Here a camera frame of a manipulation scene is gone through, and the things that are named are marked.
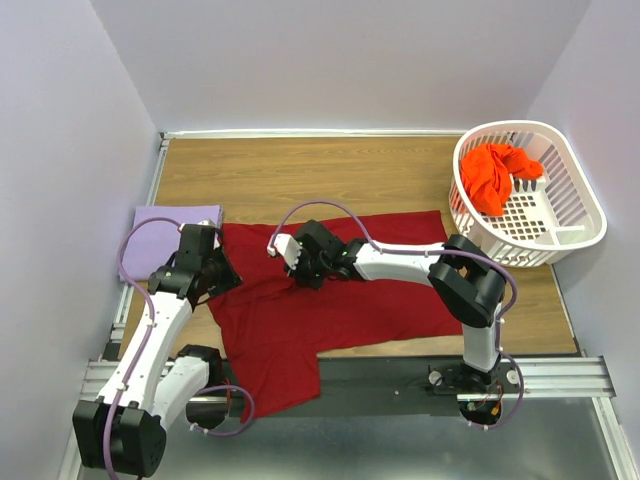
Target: lavender towel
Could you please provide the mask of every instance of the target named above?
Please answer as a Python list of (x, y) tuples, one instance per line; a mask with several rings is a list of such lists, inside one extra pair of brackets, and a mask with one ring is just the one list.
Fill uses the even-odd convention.
[[(136, 207), (133, 224), (151, 217), (169, 217), (180, 223), (198, 223), (211, 219), (217, 226), (222, 222), (222, 208), (209, 207)], [(138, 230), (124, 253), (123, 265), (134, 280), (148, 280), (159, 266), (178, 249), (180, 234), (167, 222), (152, 222)]]

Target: wooden table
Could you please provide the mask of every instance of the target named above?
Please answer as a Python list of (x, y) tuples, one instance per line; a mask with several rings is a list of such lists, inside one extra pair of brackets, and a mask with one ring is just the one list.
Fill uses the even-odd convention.
[[(260, 138), (171, 140), (157, 205), (220, 204), (225, 221), (278, 223), (294, 205), (313, 198), (342, 202), (360, 215), (440, 210), (449, 214), (452, 152), (456, 137)], [(344, 216), (335, 208), (310, 206), (292, 222)], [(512, 270), (520, 298), (509, 312), (503, 345), (512, 353), (575, 352), (558, 291), (548, 266)], [(143, 301), (133, 297), (121, 354), (140, 318)], [(172, 355), (187, 343), (224, 352), (220, 329), (203, 306), (178, 338)], [(421, 338), (324, 352), (323, 356), (438, 355), (462, 353), (462, 336)]]

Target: laundry basket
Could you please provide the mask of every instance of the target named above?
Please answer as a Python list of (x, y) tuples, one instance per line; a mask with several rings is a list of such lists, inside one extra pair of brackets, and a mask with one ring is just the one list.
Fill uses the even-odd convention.
[[(544, 166), (538, 180), (514, 179), (504, 215), (479, 213), (460, 178), (460, 162), (483, 143), (522, 147)], [(552, 264), (599, 242), (607, 222), (567, 139), (541, 122), (508, 121), (469, 130), (453, 153), (451, 215), (458, 231), (493, 260), (513, 267)]]

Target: orange cloth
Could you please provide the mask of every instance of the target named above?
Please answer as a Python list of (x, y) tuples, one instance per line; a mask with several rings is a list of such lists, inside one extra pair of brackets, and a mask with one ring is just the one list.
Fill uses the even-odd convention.
[(527, 156), (524, 149), (511, 145), (483, 143), (465, 155), (460, 163), (460, 176), (465, 192), (479, 212), (502, 215), (513, 185), (509, 174), (524, 180), (535, 180), (544, 168)]

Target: white wall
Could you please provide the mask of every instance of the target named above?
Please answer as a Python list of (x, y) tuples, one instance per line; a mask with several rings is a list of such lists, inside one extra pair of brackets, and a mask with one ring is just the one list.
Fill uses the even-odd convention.
[(158, 137), (88, 0), (0, 2), (0, 477), (57, 478)]
[(163, 131), (523, 117), (589, 0), (92, 0)]
[(581, 345), (606, 357), (638, 459), (639, 16), (635, 0), (595, 0), (529, 111), (568, 136), (607, 215), (604, 241), (556, 272)]

